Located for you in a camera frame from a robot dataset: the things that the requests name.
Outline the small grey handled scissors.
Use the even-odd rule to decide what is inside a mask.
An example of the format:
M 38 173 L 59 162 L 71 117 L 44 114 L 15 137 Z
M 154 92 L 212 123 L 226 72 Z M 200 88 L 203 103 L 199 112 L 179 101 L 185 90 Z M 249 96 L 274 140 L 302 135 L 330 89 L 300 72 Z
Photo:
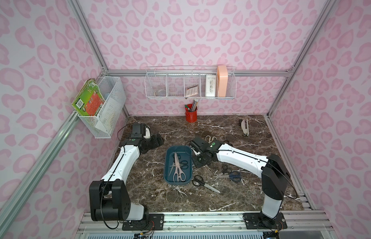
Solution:
M 187 160 L 180 160 L 180 156 L 178 156 L 178 155 L 176 155 L 176 157 L 178 159 L 180 168 L 181 169 L 188 169 L 188 161 Z M 169 171 L 168 175 L 171 176 L 174 173 L 175 168 L 176 168 L 175 161 L 172 163 L 172 165 L 169 168 L 170 168 L 170 171 Z

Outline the black handled silver scissors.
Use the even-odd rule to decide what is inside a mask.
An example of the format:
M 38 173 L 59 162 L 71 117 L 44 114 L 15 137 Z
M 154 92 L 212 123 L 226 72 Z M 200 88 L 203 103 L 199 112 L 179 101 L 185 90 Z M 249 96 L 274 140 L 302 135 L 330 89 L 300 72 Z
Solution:
M 206 187 L 206 188 L 208 188 L 209 190 L 211 190 L 211 191 L 213 191 L 213 192 L 216 192 L 216 193 L 218 193 L 218 194 L 221 193 L 221 192 L 220 192 L 219 190 L 217 190 L 216 188 L 214 188 L 214 187 L 210 186 L 209 184 L 207 184 L 207 183 L 204 181 L 204 179 L 202 178 L 202 176 L 200 176 L 200 175 L 195 175 L 195 176 L 193 177 L 192 184 L 193 184 L 194 186 L 196 186 L 196 187 L 201 187 L 201 186 Z

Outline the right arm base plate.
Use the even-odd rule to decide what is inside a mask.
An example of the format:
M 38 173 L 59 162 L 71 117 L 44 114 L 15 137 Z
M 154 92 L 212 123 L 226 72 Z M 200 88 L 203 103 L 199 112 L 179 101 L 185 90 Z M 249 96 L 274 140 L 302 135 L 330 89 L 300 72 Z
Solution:
M 285 217 L 281 212 L 274 219 L 270 219 L 262 213 L 244 213 L 243 220 L 248 230 L 282 230 L 288 228 Z

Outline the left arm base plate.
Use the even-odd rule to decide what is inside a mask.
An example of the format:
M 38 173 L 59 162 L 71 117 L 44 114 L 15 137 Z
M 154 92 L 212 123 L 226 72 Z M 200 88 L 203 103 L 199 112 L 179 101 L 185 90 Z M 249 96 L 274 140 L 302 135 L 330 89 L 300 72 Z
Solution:
M 141 220 L 129 220 L 123 222 L 123 231 L 149 231 L 153 227 L 154 231 L 162 231 L 164 224 L 164 214 L 147 214 Z

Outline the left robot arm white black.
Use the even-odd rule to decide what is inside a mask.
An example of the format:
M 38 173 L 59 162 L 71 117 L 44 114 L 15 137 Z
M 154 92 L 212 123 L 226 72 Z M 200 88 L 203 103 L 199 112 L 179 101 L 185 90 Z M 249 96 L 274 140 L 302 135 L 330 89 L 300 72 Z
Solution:
M 126 221 L 148 226 L 149 213 L 141 204 L 131 202 L 126 182 L 130 171 L 141 154 L 163 145 L 158 134 L 150 138 L 128 138 L 121 144 L 120 153 L 110 170 L 101 180 L 89 186 L 90 214 L 93 221 Z

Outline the pink scissors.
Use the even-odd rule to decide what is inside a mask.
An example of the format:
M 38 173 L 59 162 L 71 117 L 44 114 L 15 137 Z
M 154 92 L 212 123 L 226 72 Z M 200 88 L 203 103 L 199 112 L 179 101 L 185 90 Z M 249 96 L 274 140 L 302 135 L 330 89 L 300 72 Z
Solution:
M 175 161 L 175 164 L 176 164 L 176 168 L 175 168 L 175 171 L 174 171 L 174 174 L 173 174 L 173 181 L 174 182 L 184 182 L 186 180 L 186 175 L 182 171 L 182 169 L 180 168 L 176 155 L 177 155 L 177 153 L 175 152 L 174 153 L 174 161 Z

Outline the cream kitchen scissors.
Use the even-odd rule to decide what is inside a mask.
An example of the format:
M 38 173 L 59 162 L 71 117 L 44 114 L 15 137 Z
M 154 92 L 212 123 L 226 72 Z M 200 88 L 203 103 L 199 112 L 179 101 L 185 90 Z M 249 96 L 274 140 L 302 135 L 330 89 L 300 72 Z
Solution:
M 207 135 L 205 137 L 205 141 L 207 141 L 208 143 L 212 143 L 214 140 L 217 140 L 216 136 Z

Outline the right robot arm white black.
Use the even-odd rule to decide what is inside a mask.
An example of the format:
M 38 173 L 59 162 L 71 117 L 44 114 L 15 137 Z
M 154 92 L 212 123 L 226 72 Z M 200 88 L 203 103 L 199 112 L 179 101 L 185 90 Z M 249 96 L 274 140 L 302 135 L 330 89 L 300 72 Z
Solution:
M 291 185 L 289 174 L 282 159 L 271 154 L 263 156 L 237 149 L 217 140 L 212 143 L 194 141 L 189 143 L 194 151 L 194 162 L 204 166 L 211 161 L 220 161 L 245 169 L 258 176 L 262 181 L 264 203 L 260 215 L 274 220 L 279 214 L 285 192 Z

